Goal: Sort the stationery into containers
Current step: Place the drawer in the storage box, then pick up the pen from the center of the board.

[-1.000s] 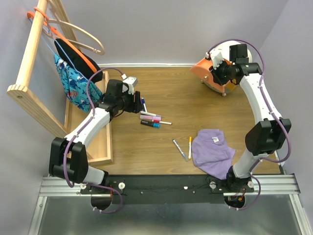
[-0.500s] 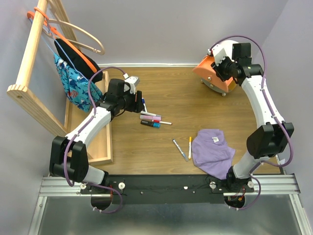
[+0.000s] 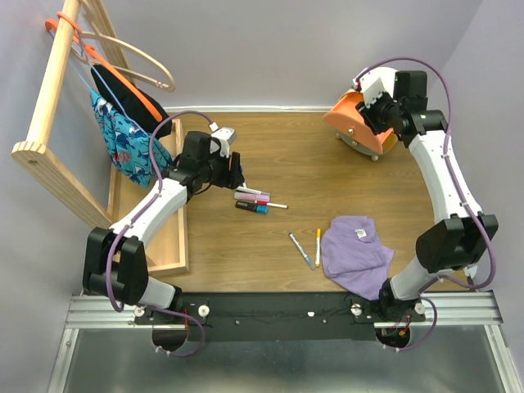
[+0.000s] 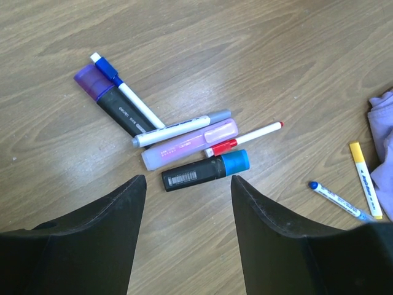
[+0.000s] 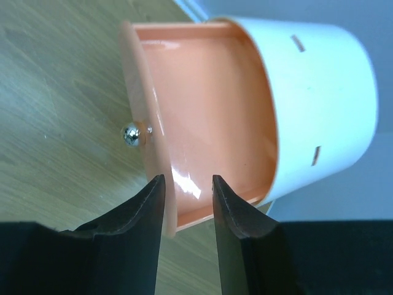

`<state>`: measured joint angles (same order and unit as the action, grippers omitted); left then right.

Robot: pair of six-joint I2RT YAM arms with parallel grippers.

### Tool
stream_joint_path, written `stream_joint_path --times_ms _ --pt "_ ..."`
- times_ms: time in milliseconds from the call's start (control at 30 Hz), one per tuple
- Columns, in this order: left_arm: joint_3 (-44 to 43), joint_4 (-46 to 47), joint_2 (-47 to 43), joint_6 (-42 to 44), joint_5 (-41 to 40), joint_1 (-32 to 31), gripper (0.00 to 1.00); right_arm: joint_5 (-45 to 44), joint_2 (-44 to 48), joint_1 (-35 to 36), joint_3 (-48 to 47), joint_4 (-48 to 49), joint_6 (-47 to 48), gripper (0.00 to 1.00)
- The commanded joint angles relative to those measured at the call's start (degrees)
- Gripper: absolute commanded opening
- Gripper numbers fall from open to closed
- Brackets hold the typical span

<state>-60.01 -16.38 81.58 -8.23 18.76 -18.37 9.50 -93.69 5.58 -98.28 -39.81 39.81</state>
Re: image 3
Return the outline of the orange top drawer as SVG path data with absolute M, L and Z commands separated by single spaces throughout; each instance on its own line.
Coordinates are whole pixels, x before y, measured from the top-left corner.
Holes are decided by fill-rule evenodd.
M 347 129 L 353 129 L 354 133 L 371 131 L 355 109 L 356 105 L 363 100 L 362 93 L 357 93 L 351 89 L 341 96 L 330 111 L 323 115 L 323 120 L 336 131 L 346 131 Z

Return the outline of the grey bottom drawer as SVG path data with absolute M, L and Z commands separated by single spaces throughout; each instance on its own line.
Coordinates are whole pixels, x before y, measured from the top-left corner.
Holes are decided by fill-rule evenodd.
M 362 145 L 361 143 L 355 141 L 350 136 L 345 135 L 341 131 L 337 131 L 336 137 L 337 139 L 340 139 L 344 143 L 346 143 L 353 150 L 359 152 L 362 155 L 368 156 L 373 162 L 379 159 L 379 155 L 375 151 L 372 151 L 371 149 L 367 148 L 366 146 Z

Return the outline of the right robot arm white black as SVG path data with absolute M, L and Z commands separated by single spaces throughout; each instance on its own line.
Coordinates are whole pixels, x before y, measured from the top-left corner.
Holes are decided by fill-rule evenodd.
M 363 95 L 356 110 L 373 134 L 393 131 L 415 159 L 434 214 L 433 226 L 415 243 L 413 260 L 379 291 L 377 312 L 393 321 L 414 309 L 422 292 L 434 283 L 451 280 L 452 272 L 491 253 L 489 242 L 499 223 L 470 193 L 444 113 L 427 107 L 426 72 L 378 67 L 357 76 L 355 87 Z

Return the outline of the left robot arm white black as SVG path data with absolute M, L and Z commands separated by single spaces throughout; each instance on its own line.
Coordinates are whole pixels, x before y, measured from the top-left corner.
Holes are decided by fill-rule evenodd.
M 146 249 L 203 185 L 234 190 L 243 184 L 240 155 L 231 149 L 236 138 L 228 127 L 188 132 L 182 152 L 134 209 L 108 229 L 95 228 L 88 235 L 84 289 L 106 296 L 118 312 L 125 305 L 145 305 L 161 322 L 175 322 L 182 311 L 181 291 L 149 276 Z

